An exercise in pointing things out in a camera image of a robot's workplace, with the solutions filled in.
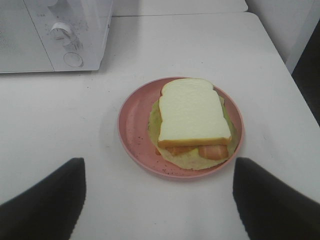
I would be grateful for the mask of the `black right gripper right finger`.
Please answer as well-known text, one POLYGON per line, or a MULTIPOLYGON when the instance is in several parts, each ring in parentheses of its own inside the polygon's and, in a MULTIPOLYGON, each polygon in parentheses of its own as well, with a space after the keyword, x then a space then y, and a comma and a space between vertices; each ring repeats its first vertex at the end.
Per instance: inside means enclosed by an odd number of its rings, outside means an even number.
POLYGON ((320 204, 250 158, 235 161, 232 194, 251 240, 318 240, 320 204))

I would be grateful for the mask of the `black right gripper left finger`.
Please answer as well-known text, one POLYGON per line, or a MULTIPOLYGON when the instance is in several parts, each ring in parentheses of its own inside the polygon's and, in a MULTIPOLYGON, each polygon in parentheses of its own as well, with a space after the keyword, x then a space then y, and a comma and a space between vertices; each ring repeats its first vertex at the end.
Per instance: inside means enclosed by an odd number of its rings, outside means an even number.
POLYGON ((72 158, 0 206, 2 240, 68 240, 86 199, 85 161, 72 158))

